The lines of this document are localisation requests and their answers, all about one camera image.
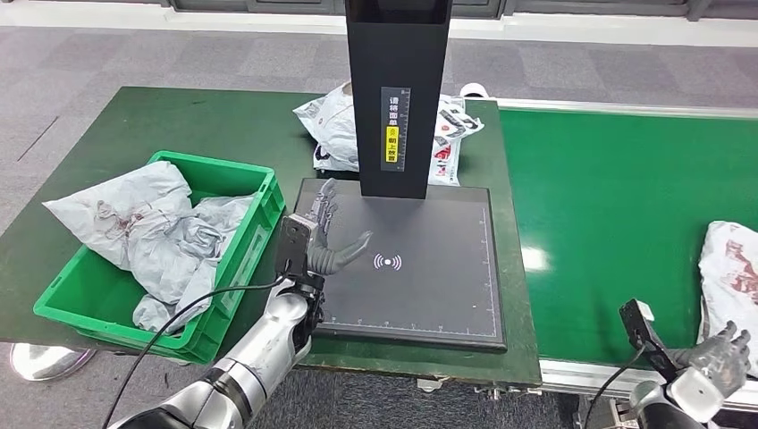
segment wire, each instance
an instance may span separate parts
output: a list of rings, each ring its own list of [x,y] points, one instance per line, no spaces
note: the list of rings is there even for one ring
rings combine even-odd
[[[635,364],[635,362],[642,356],[643,351],[644,347],[639,348],[635,355],[626,364],[619,368],[618,371],[613,373],[613,375],[611,375],[611,378],[606,380],[605,383],[600,386],[600,390],[595,393],[594,398],[590,401],[590,408],[587,410],[587,415],[585,417],[585,429],[589,428],[590,416],[592,415],[594,404],[597,403],[597,400],[601,397],[605,390],[608,389],[608,386],[610,386],[611,383],[616,381],[616,379],[619,378],[619,376],[623,374],[624,371],[628,370],[632,365]]]
[[[128,373],[126,373],[126,377],[123,379],[123,382],[121,383],[121,388],[119,388],[118,393],[116,393],[116,397],[114,398],[114,402],[111,404],[110,409],[108,409],[108,414],[105,416],[105,421],[103,422],[102,429],[107,429],[108,424],[111,422],[111,418],[114,416],[114,412],[116,410],[116,407],[118,406],[119,400],[121,400],[121,396],[123,395],[123,392],[126,390],[126,385],[129,383],[129,380],[131,379],[131,376],[134,375],[134,371],[137,369],[137,366],[139,365],[139,362],[142,361],[142,358],[145,357],[145,355],[150,351],[150,348],[152,348],[159,338],[161,338],[161,335],[165,332],[166,329],[173,323],[174,320],[179,318],[179,316],[186,313],[188,310],[193,308],[198,302],[208,299],[210,297],[213,297],[214,295],[218,295],[220,293],[225,292],[232,292],[235,290],[266,290],[274,288],[282,282],[284,282],[284,279],[286,278],[286,274],[283,274],[276,278],[271,283],[258,285],[258,286],[235,286],[233,288],[223,288],[218,290],[212,290],[208,292],[207,294],[203,295],[202,297],[195,299],[194,301],[190,302],[185,308],[178,311],[175,315],[173,315],[172,318],[168,319],[168,322],[166,322],[161,329],[156,332],[155,335],[153,335],[153,338],[145,345],[145,348],[140,351],[140,353],[137,355],[137,359],[134,360],[134,363],[131,365],[131,368]]]

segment metal bracket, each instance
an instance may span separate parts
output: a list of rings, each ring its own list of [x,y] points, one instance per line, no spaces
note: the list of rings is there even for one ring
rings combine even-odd
[[[505,388],[497,387],[497,386],[475,387],[474,392],[486,394],[489,400],[500,400],[504,392],[516,393],[516,398],[519,398],[524,395],[542,396],[543,394],[542,389],[539,389],[539,388],[516,387],[516,386],[508,386]]]
[[[589,409],[589,399],[586,396],[579,397],[577,412],[573,414],[574,429],[637,429],[639,424],[636,413],[626,401],[600,399],[597,403],[591,424],[587,425],[585,416]]]

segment green plastic crate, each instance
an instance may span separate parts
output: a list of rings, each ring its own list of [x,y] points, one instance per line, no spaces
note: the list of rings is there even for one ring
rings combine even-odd
[[[193,205],[205,197],[257,191],[215,274],[216,288],[247,285],[284,210],[274,170],[168,151],[155,153],[149,162],[155,161],[176,165],[192,189]],[[192,319],[181,333],[162,336],[151,352],[199,364],[210,362],[243,293],[216,295],[205,313]],[[131,313],[144,295],[131,273],[82,246],[38,299],[34,313],[68,324],[82,335],[142,349],[153,333],[134,326]]]

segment silver robotic arm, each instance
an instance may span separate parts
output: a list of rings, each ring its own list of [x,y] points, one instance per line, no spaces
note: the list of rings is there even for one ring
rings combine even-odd
[[[158,406],[110,429],[242,429],[287,373],[310,351],[321,322],[324,276],[366,250],[371,232],[342,250],[329,249],[327,234],[337,206],[333,181],[311,211],[282,219],[276,271],[285,277],[272,290],[263,315],[203,377]]]
[[[751,365],[748,331],[735,338],[737,326],[728,322],[692,349],[667,349],[645,303],[632,299],[619,312],[631,345],[666,380],[641,382],[632,390],[629,403],[641,429],[703,428],[745,385]]]

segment chrome base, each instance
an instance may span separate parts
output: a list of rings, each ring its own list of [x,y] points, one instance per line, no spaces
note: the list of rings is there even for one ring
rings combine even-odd
[[[24,380],[43,382],[70,375],[95,356],[92,349],[35,346],[19,342],[11,348],[11,367]]]

